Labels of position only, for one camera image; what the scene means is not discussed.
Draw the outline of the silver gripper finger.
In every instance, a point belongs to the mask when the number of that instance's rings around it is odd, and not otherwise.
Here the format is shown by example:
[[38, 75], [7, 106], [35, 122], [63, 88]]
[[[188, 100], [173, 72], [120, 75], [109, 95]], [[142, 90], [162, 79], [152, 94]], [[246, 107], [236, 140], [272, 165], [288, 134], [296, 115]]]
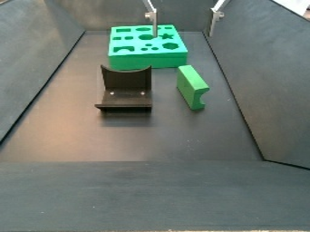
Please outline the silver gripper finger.
[[212, 8], [213, 18], [212, 18], [209, 36], [214, 35], [216, 23], [225, 17], [224, 9], [228, 3], [229, 0], [218, 0], [214, 7]]
[[148, 12], [145, 13], [146, 18], [153, 23], [153, 36], [158, 36], [158, 10], [152, 3], [152, 0], [142, 0], [145, 7], [148, 8]]

